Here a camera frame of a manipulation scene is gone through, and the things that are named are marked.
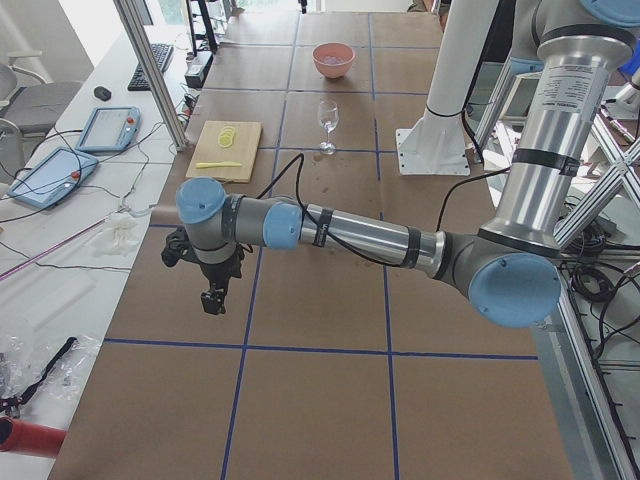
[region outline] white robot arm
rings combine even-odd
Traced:
[[[455,0],[447,29],[463,6],[480,3]],[[167,238],[165,263],[200,265],[210,283],[203,306],[213,314],[224,313],[229,279],[240,276],[241,244],[292,249],[300,242],[420,269],[499,325],[544,319],[561,289],[549,260],[559,254],[553,228],[610,74],[633,54],[640,0],[518,0],[516,14],[513,51],[520,64],[543,62],[544,69],[496,215],[476,235],[421,232],[303,205],[299,197],[227,195],[215,180],[196,178],[177,193],[185,227]],[[443,50],[450,38],[445,33]],[[432,91],[430,101],[440,94]]]

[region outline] cutting board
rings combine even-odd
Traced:
[[[224,127],[235,128],[233,144],[227,148],[218,145],[218,136]],[[259,122],[205,122],[186,177],[211,177],[225,182],[248,183],[261,132],[262,124]],[[196,168],[197,163],[209,162],[238,162],[242,166]]]

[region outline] brown table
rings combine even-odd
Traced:
[[[242,14],[228,37],[187,136],[206,120],[262,122],[252,181],[230,192],[257,194],[303,151],[305,201],[433,231],[459,178],[399,176],[395,129],[423,113],[436,17]],[[316,72],[325,41],[355,47],[345,78]],[[333,157],[314,151],[325,97],[340,106]],[[175,159],[51,479],[571,478],[529,331],[492,325],[420,272],[257,250],[228,313],[204,314],[199,269],[159,256],[191,153]],[[475,182],[443,227],[474,232],[492,214]]]

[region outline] pink bowl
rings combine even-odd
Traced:
[[[313,50],[313,63],[327,78],[344,76],[356,58],[356,52],[344,43],[324,43]]]

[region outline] red cylinder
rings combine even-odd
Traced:
[[[55,458],[67,432],[10,417],[0,418],[0,452]]]

